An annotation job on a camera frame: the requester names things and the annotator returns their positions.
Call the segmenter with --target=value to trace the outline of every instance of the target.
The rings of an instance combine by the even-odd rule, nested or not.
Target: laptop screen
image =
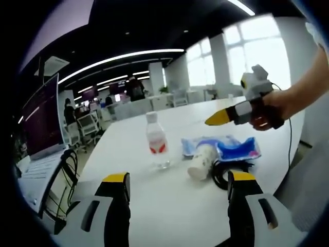
[[[23,108],[23,129],[29,155],[63,143],[58,117],[57,83],[58,74],[48,80]]]

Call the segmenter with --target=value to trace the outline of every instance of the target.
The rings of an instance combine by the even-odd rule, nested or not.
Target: white pillar
[[[224,35],[219,34],[210,40],[212,59],[214,61],[216,85],[230,83],[229,66],[226,56]]]
[[[163,80],[162,74],[162,63],[150,63],[149,64],[149,71],[150,71],[150,81],[153,88],[154,95],[159,95],[159,89],[165,86],[165,82]]]

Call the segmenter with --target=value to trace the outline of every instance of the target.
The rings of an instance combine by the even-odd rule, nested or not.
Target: ceiling light
[[[150,71],[146,70],[146,71],[142,71],[142,72],[137,72],[137,73],[133,73],[133,76],[137,76],[137,75],[141,75],[141,74],[146,74],[149,73]]]
[[[34,111],[25,119],[25,121],[27,121],[34,113],[36,113],[38,110],[40,109],[40,107],[37,107],[34,109]]]
[[[78,91],[78,94],[79,94],[79,93],[82,93],[82,92],[84,92],[84,91],[87,91],[87,90],[89,90],[89,89],[91,89],[91,88],[93,88],[93,86],[86,87],[85,89]]]
[[[105,86],[105,87],[102,87],[100,89],[97,89],[97,91],[102,91],[102,90],[107,89],[107,88],[109,88],[109,86]]]
[[[149,79],[149,76],[139,77],[137,80]]]
[[[23,120],[23,116],[19,119],[19,124],[21,123],[22,120]]]
[[[107,80],[107,81],[103,81],[103,82],[97,83],[97,86],[103,85],[103,84],[108,83],[110,81],[116,81],[116,80],[119,80],[119,79],[122,79],[122,78],[126,78],[126,77],[128,77],[128,75],[119,76],[119,77],[116,77],[116,78],[113,78],[113,79],[110,79],[110,80]]]
[[[185,51],[184,49],[160,49],[160,50],[138,51],[138,52],[133,52],[133,53],[129,53],[129,54],[119,55],[119,56],[116,56],[116,57],[113,57],[113,58],[108,58],[108,59],[105,59],[103,61],[99,61],[97,63],[91,64],[91,65],[89,65],[87,67],[84,67],[84,68],[82,68],[82,69],[80,69],[80,70],[78,70],[78,71],[70,74],[69,76],[63,78],[62,80],[60,80],[58,82],[58,84],[63,83],[64,81],[70,79],[73,76],[76,76],[77,74],[79,74],[81,72],[86,71],[87,69],[90,69],[90,68],[93,68],[95,66],[101,65],[103,63],[111,62],[111,61],[114,61],[114,60],[118,60],[118,59],[122,59],[122,58],[127,58],[127,57],[138,56],[138,55],[144,55],[144,54],[153,54],[153,53],[161,53],[161,52],[184,52],[184,51]]]
[[[244,5],[243,3],[241,3],[238,0],[227,0],[227,1],[229,1],[230,3],[236,5],[237,7],[239,7],[243,11],[245,11],[250,16],[255,15],[255,12],[253,12],[251,9],[249,9],[246,5]]]

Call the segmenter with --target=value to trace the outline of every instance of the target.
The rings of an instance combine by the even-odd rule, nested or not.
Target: bottle cap
[[[147,112],[146,113],[146,119],[147,119],[149,124],[153,124],[155,122],[158,122],[157,112]]]

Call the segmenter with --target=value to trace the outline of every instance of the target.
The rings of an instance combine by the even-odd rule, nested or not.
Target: water bottle
[[[148,121],[146,136],[149,142],[150,152],[154,156],[154,165],[159,168],[168,168],[170,166],[168,142],[162,126],[158,122],[156,112],[146,114]]]

